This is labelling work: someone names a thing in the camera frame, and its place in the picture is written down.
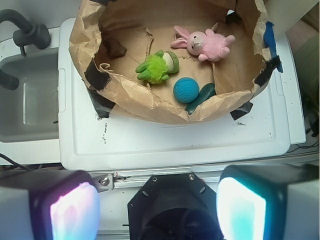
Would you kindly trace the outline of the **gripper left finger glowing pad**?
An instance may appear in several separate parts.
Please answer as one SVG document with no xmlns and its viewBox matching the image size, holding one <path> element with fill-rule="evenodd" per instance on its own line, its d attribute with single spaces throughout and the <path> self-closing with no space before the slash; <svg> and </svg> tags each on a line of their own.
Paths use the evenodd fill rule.
<svg viewBox="0 0 320 240">
<path fill-rule="evenodd" d="M 4 170 L 0 173 L 2 240 L 94 240 L 100 197 L 83 170 Z"/>
</svg>

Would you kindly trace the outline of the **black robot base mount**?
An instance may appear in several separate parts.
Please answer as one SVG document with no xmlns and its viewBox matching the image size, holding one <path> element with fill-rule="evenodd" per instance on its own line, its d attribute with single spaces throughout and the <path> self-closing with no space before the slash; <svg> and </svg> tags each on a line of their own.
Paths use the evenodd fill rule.
<svg viewBox="0 0 320 240">
<path fill-rule="evenodd" d="M 149 179 L 127 204 L 132 240 L 222 240 L 217 194 L 196 177 Z"/>
</svg>

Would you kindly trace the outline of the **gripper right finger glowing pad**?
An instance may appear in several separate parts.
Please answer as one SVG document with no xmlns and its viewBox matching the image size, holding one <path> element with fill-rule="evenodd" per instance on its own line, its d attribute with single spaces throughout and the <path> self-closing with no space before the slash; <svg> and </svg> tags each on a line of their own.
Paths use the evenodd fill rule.
<svg viewBox="0 0 320 240">
<path fill-rule="evenodd" d="M 320 168 L 229 165 L 220 176 L 216 210 L 227 240 L 318 240 Z"/>
</svg>

